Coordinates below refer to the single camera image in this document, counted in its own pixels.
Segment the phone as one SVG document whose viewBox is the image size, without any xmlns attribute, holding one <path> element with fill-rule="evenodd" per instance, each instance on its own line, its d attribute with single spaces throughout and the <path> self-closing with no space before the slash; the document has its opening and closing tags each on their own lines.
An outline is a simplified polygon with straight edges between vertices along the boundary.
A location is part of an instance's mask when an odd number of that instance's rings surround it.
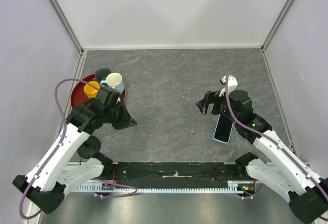
<svg viewBox="0 0 328 224">
<path fill-rule="evenodd" d="M 219 115 L 213 139 L 217 142 L 227 144 L 230 141 L 233 122 L 223 115 Z"/>
</svg>

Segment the black phone stand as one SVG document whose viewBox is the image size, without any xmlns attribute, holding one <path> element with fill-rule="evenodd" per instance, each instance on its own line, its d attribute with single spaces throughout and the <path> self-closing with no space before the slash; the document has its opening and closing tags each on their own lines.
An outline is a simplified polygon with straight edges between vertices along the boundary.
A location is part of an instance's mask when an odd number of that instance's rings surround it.
<svg viewBox="0 0 328 224">
<path fill-rule="evenodd" d="M 77 153 L 81 158 L 96 158 L 100 152 L 101 143 L 95 136 L 89 136 L 87 140 L 77 149 Z"/>
</svg>

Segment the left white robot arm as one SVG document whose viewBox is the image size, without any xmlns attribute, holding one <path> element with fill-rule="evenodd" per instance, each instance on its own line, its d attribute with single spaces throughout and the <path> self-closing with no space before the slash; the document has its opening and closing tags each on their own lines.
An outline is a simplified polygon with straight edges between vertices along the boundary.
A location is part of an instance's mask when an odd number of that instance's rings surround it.
<svg viewBox="0 0 328 224">
<path fill-rule="evenodd" d="M 63 130 L 40 162 L 27 175 L 13 180 L 23 197 L 50 214 L 76 187 L 96 177 L 111 177 L 113 161 L 99 148 L 93 152 L 85 145 L 99 144 L 92 134 L 103 124 L 111 124 L 115 130 L 137 124 L 119 96 L 119 91 L 101 87 L 95 98 L 71 110 Z"/>
</svg>

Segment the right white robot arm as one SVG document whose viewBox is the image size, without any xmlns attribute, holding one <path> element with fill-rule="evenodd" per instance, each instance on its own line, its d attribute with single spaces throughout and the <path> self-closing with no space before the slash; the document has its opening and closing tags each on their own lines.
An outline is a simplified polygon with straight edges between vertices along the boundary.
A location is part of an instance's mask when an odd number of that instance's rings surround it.
<svg viewBox="0 0 328 224">
<path fill-rule="evenodd" d="M 252 153 L 236 160 L 235 175 L 262 182 L 280 195 L 302 223 L 312 223 L 327 212 L 327 179 L 303 163 L 279 138 L 272 126 L 253 110 L 252 100 L 242 90 L 229 95 L 208 91 L 196 102 L 205 115 L 212 104 L 212 114 L 234 123 L 238 134 L 265 154 L 276 166 L 267 166 Z"/>
</svg>

